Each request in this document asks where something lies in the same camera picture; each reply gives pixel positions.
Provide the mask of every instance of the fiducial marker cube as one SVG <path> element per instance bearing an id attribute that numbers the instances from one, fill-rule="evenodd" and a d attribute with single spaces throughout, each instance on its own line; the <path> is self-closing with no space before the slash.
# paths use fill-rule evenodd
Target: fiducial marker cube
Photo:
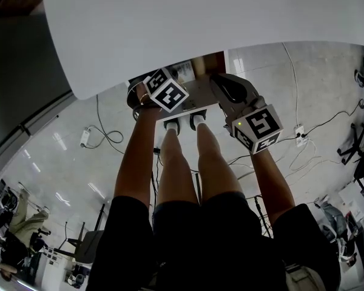
<path id="1" fill-rule="evenodd" d="M 184 87 L 166 68 L 159 69 L 143 83 L 150 99 L 167 112 L 172 112 L 189 96 Z"/>
<path id="2" fill-rule="evenodd" d="M 275 144 L 282 130 L 283 126 L 272 104 L 232 122 L 233 136 L 251 154 L 256 154 Z"/>

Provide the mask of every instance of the tiled floor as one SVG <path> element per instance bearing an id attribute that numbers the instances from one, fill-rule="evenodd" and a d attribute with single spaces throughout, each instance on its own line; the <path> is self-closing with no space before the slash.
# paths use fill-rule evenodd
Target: tiled floor
<path id="1" fill-rule="evenodd" d="M 294 42 L 286 43 L 286 46 L 298 81 L 298 121 L 306 131 L 338 111 L 353 111 L 359 99 L 364 98 L 364 89 L 353 80 L 353 71 L 360 66 L 364 55 L 363 47 L 328 42 Z M 228 51 L 228 55 L 229 72 L 250 80 L 266 101 L 274 105 L 285 128 L 282 137 L 293 136 L 296 89 L 290 60 L 283 45 L 238 48 Z M 135 123 L 125 97 L 124 85 L 118 85 L 99 96 L 99 111 L 105 130 L 119 130 L 124 135 L 122 144 L 116 145 L 122 151 Z M 311 202 L 317 196 L 340 189 L 352 178 L 356 167 L 353 163 L 344 167 L 326 161 L 312 168 L 321 161 L 340 161 L 336 150 L 350 138 L 349 125 L 352 122 L 364 122 L 364 110 L 357 109 L 350 118 L 341 114 L 313 131 L 310 137 L 317 147 L 315 155 L 321 158 L 314 159 L 307 168 L 294 174 L 289 165 L 301 149 L 296 148 L 293 141 L 283 141 L 270 148 L 274 159 L 280 159 L 278 166 L 288 176 L 286 179 L 297 203 Z M 216 134 L 226 160 L 247 154 L 246 149 L 223 128 L 224 114 L 217 106 L 208 111 L 207 124 Z M 99 126 L 95 97 L 77 101 L 65 109 L 59 118 L 24 147 L 30 157 L 23 150 L 4 175 L 11 186 L 21 181 L 33 193 L 34 202 L 50 207 L 51 216 L 46 226 L 53 229 L 55 243 L 60 242 L 64 234 L 65 221 L 69 221 L 70 236 L 77 236 L 82 221 L 86 222 L 87 229 L 92 230 L 101 204 L 113 195 L 122 156 L 107 141 L 94 150 L 81 148 L 79 139 L 84 128 L 90 125 Z M 161 145 L 163 136 L 163 125 L 159 124 L 155 146 Z M 179 138 L 190 167 L 197 169 L 196 134 L 189 128 L 187 120 L 182 123 Z M 93 130 L 89 143 L 96 144 L 100 139 L 101 135 Z M 293 168 L 309 160 L 313 150 L 310 144 Z M 153 169 L 156 173 L 155 162 L 154 158 Z M 240 180 L 246 196 L 259 194 L 256 177 L 249 168 L 251 160 L 243 158 L 238 163 L 244 165 L 231 166 L 238 177 L 251 173 Z M 97 186 L 105 199 L 88 186 L 90 182 Z M 69 201 L 70 206 L 59 201 L 56 193 Z"/>

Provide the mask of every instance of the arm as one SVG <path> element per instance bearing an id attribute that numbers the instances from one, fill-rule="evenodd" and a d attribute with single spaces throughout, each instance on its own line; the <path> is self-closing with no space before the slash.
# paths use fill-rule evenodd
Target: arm
<path id="1" fill-rule="evenodd" d="M 269 221 L 295 207 L 290 188 L 268 150 L 251 155 Z"/>
<path id="2" fill-rule="evenodd" d="M 142 109 L 124 154 L 87 290 L 138 290 L 156 265 L 149 222 L 153 139 L 159 109 Z"/>
<path id="3" fill-rule="evenodd" d="M 140 112 L 121 163 L 115 196 L 130 196 L 150 204 L 150 181 L 153 161 L 153 139 L 159 109 Z"/>

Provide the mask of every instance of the hand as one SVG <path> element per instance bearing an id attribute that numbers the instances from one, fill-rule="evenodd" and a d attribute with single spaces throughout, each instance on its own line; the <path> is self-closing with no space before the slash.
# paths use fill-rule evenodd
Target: hand
<path id="1" fill-rule="evenodd" d="M 136 95 L 141 104 L 150 101 L 150 96 L 148 95 L 147 90 L 143 83 L 140 83 L 136 86 Z"/>

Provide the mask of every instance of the white table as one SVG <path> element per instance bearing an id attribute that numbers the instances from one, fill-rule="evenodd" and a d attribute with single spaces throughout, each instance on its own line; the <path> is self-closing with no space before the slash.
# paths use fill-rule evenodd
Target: white table
<path id="1" fill-rule="evenodd" d="M 364 45 L 364 0 L 44 0 L 74 94 L 185 59 L 281 41 Z"/>

